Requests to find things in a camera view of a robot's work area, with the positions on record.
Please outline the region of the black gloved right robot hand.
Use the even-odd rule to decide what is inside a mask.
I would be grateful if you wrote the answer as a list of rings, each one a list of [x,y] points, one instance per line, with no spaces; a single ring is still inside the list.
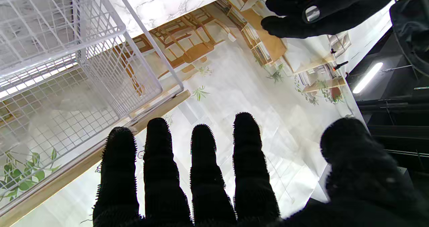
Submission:
[[[191,135],[190,189],[193,212],[180,187],[173,142],[163,118],[147,124],[144,145],[145,216],[139,214],[130,129],[109,133],[101,161],[101,183],[93,208],[94,227],[427,227],[428,205],[398,169],[396,161],[356,118],[341,118],[320,140],[331,165],[328,202],[280,217],[270,184],[259,126],[247,112],[234,121],[234,201],[224,189],[216,162],[216,141],[205,124]]]

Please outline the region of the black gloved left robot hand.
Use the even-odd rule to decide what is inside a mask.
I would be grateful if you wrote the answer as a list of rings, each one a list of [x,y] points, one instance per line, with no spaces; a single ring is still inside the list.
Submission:
[[[350,30],[392,0],[266,0],[274,15],[261,26],[278,38],[305,39]]]

